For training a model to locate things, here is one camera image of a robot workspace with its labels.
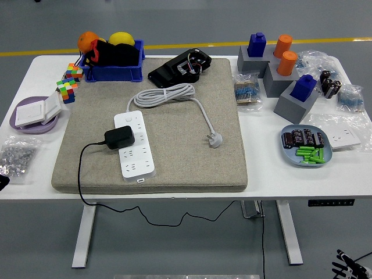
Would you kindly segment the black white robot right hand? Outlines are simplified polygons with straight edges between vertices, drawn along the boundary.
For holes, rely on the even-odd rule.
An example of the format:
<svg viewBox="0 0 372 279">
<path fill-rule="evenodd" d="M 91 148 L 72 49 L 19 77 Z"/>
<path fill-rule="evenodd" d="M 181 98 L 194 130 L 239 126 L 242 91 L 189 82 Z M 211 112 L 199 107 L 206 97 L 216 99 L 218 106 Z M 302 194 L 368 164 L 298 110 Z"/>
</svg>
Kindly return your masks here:
<svg viewBox="0 0 372 279">
<path fill-rule="evenodd" d="M 342 250 L 337 249 L 337 259 L 341 261 L 332 262 L 333 278 L 371 278 L 371 269 L 358 264 Z"/>
</svg>

